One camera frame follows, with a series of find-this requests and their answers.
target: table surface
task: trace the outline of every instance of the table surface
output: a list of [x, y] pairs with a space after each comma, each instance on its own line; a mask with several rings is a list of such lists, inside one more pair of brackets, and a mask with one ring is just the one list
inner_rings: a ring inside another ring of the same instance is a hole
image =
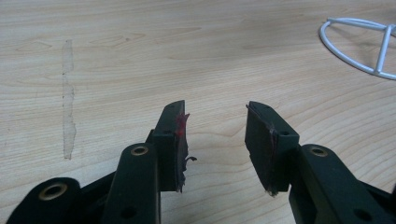
[[[0, 2], [0, 222], [38, 183], [82, 186], [145, 140], [163, 107], [186, 100], [183, 193], [163, 223], [293, 223], [288, 193], [263, 189], [244, 144], [248, 101], [272, 106], [331, 148], [360, 180], [396, 179], [396, 82], [332, 55], [328, 17], [396, 22], [396, 2], [114, 0]], [[379, 32], [334, 25], [340, 50], [375, 65]], [[385, 70], [396, 73], [396, 42]]]

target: wooden table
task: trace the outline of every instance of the wooden table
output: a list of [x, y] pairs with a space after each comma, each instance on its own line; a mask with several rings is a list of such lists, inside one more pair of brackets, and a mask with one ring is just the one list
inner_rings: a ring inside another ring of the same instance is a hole
[[[44, 180], [85, 186], [114, 171], [180, 99], [198, 161], [183, 194], [162, 194], [163, 223], [294, 222], [289, 194], [270, 197], [248, 157], [249, 100], [391, 191], [396, 82], [332, 55], [318, 38], [328, 17], [395, 23], [396, 2], [1, 1], [0, 221]], [[328, 36], [375, 64], [380, 33], [339, 25]], [[395, 66], [393, 37], [385, 68]]]

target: wood grain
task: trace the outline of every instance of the wood grain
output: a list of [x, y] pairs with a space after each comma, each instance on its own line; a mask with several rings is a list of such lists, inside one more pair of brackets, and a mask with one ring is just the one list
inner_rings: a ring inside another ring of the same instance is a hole
[[[163, 223], [294, 223], [288, 193], [265, 193], [244, 146], [247, 110], [271, 105], [301, 144], [333, 149], [353, 174], [391, 191], [396, 82], [321, 44], [327, 17], [396, 22], [394, 0], [0, 2], [0, 222], [38, 183], [82, 186], [116, 169], [163, 107], [185, 99], [191, 155], [183, 194], [163, 193]], [[381, 35], [329, 28], [375, 63]], [[72, 41], [71, 160], [64, 159], [63, 46]], [[392, 38], [385, 69], [396, 73]]]

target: white wire frame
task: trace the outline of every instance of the white wire frame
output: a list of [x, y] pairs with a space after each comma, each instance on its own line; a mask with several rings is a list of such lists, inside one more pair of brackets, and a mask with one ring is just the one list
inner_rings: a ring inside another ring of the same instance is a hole
[[[376, 31], [380, 31], [380, 32], [384, 33], [384, 36], [382, 39], [382, 44], [381, 44], [381, 49], [379, 51], [379, 55], [378, 55], [378, 59], [376, 61], [375, 68], [358, 63], [355, 60], [349, 58], [348, 56], [346, 56], [343, 52], [341, 52], [338, 48], [336, 48], [330, 42], [329, 38], [326, 36], [326, 28], [333, 23], [340, 23], [340, 24], [344, 24], [344, 25], [356, 26], [356, 27], [370, 29], [370, 30], [376, 30]], [[331, 51], [335, 56], [337, 56], [339, 59], [343, 60], [345, 63], [348, 63], [348, 64], [350, 64], [350, 65], [352, 65], [352, 66], [354, 66], [368, 74], [396, 80], [396, 75], [382, 71], [382, 68], [384, 66], [385, 56], [387, 54], [390, 36], [396, 35], [395, 27], [396, 27], [395, 24], [383, 25], [383, 24], [376, 23], [373, 21], [366, 21], [366, 20], [355, 19], [355, 18], [329, 18], [320, 27], [319, 36], [320, 36], [323, 44], [329, 49], [329, 51]]]

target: white wire stand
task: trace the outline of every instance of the white wire stand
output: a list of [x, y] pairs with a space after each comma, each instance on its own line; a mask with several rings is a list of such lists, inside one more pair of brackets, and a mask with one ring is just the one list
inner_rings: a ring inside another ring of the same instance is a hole
[[[376, 61], [375, 68], [358, 63], [355, 60], [349, 58], [348, 56], [346, 56], [343, 52], [341, 52], [339, 49], [337, 49], [330, 42], [329, 38], [327, 38], [327, 36], [326, 36], [326, 28], [333, 23], [340, 23], [340, 24], [344, 24], [344, 25], [356, 26], [356, 27], [380, 31], [380, 32], [384, 33], [381, 49], [379, 51], [378, 60]], [[323, 44], [329, 49], [329, 51], [331, 51], [333, 54], [335, 54], [335, 56], [337, 56], [338, 58], [343, 60], [345, 63], [349, 63], [350, 65], [352, 65], [352, 66], [354, 66], [368, 74], [396, 80], [396, 75], [382, 71], [382, 67], [384, 66], [385, 56], [387, 54], [390, 36], [396, 35], [395, 27], [396, 27], [395, 24], [383, 25], [383, 24], [376, 23], [373, 21], [365, 21], [365, 20], [354, 19], [354, 18], [337, 18], [337, 19], [329, 18], [320, 27], [319, 35], [320, 35], [320, 38], [321, 38]]]

